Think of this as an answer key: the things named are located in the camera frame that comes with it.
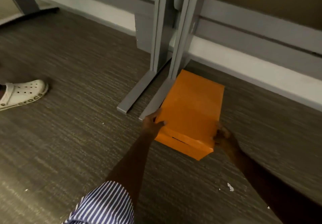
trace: striped sleeve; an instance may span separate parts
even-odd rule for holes
[[[82,198],[64,224],[133,224],[134,211],[129,194],[108,181]]]

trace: orange envelope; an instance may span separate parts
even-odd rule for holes
[[[167,121],[156,141],[200,160],[213,152],[224,86],[182,70],[156,122]]]

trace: shoe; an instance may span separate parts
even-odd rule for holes
[[[0,111],[35,102],[48,91],[48,84],[42,80],[5,85],[6,91],[0,100]]]

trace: foot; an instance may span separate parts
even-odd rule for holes
[[[42,80],[17,84],[6,83],[5,91],[0,91],[0,111],[35,102],[47,91],[48,84]]]

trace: hand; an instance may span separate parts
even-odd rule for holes
[[[151,136],[153,139],[157,137],[160,129],[167,123],[165,121],[154,123],[155,118],[160,114],[160,112],[161,108],[144,118],[141,135]]]
[[[215,144],[223,148],[229,157],[241,152],[238,141],[226,127],[217,123],[217,134],[213,137]]]

